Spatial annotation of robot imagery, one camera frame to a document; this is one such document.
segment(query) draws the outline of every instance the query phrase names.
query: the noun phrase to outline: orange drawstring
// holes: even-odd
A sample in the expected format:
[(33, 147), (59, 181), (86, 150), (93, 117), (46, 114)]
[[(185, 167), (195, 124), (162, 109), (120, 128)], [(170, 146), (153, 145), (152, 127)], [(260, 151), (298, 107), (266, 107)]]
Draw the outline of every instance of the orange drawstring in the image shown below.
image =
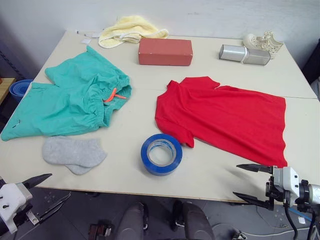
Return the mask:
[(116, 94), (116, 92), (117, 92), (117, 89), (114, 88), (114, 89), (112, 90), (112, 93), (111, 93), (110, 97), (109, 97), (107, 100), (103, 100), (103, 102), (104, 102), (104, 103), (111, 102), (112, 99), (114, 99), (114, 97), (117, 97), (117, 98), (120, 98), (120, 99), (127, 99), (125, 96), (121, 96), (121, 95)]

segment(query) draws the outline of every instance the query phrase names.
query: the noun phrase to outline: red box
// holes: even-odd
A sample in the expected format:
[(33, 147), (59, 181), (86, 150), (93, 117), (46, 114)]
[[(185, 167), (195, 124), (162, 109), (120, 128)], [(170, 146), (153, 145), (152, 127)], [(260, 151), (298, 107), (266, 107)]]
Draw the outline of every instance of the red box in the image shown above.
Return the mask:
[(190, 40), (143, 38), (138, 55), (141, 65), (189, 66), (193, 52)]

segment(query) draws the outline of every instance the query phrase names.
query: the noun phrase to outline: metal container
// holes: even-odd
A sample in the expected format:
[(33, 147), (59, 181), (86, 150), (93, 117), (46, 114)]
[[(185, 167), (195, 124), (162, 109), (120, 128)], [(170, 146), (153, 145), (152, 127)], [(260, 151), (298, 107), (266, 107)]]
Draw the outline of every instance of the metal container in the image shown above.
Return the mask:
[(266, 65), (270, 58), (268, 51), (249, 49), (245, 46), (222, 45), (219, 53), (219, 59), (254, 65)]
[(271, 56), (268, 51), (247, 48), (247, 56), (243, 59), (244, 64), (266, 65)]
[(222, 45), (219, 53), (219, 59), (241, 62), (245, 55), (245, 46)]

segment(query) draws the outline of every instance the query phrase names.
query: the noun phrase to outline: blue cable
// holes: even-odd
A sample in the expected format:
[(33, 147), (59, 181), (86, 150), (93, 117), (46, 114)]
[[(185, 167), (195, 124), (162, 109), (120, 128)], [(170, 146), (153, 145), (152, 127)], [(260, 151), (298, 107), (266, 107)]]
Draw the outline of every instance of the blue cable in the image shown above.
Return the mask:
[(311, 220), (312, 220), (310, 217), (302, 214), (301, 212), (299, 212), (299, 211), (297, 211), (297, 210), (295, 210), (295, 209), (293, 209), (293, 208), (289, 208), (289, 211), (292, 212), (292, 213), (294, 213), (294, 214), (299, 215), (300, 217), (303, 217), (304, 219), (307, 219), (309, 222), (311, 222)]

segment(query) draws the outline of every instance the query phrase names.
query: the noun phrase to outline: small label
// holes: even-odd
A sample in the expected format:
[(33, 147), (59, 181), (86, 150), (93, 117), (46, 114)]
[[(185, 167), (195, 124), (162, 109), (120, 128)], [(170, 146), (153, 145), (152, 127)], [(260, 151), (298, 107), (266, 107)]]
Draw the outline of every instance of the small label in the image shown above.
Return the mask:
[(318, 200), (320, 200), (320, 188), (317, 188), (317, 189), (314, 191), (314, 195), (317, 196)]
[(301, 224), (306, 224), (306, 220), (302, 216), (298, 216), (298, 221)]

